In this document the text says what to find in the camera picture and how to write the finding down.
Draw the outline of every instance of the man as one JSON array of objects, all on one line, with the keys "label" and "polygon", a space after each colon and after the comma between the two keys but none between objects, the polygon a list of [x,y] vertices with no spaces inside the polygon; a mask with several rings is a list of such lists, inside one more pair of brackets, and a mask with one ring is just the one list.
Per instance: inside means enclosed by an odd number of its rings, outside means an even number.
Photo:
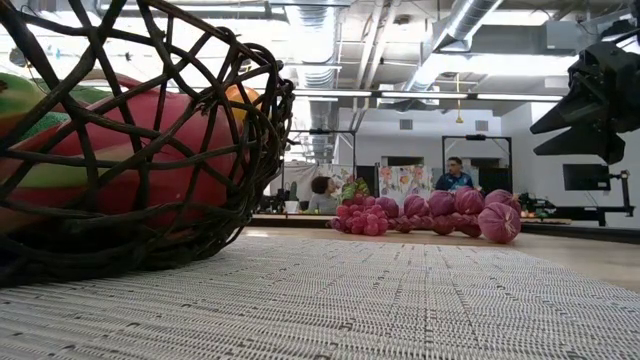
[{"label": "man", "polygon": [[473,187],[471,176],[462,172],[462,160],[459,157],[450,157],[447,164],[449,172],[440,176],[436,190],[455,191],[459,187]]}]

